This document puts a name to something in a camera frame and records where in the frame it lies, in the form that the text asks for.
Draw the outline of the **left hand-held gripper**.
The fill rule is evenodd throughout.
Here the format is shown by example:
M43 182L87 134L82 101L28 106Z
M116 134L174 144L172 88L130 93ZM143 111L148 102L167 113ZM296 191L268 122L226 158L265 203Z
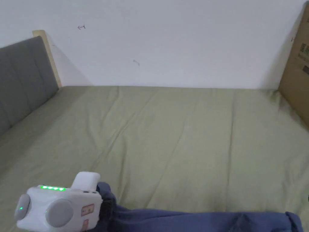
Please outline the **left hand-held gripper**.
M85 232L112 214L113 195L100 174L79 172L72 186L38 185L20 196L16 226L30 232Z

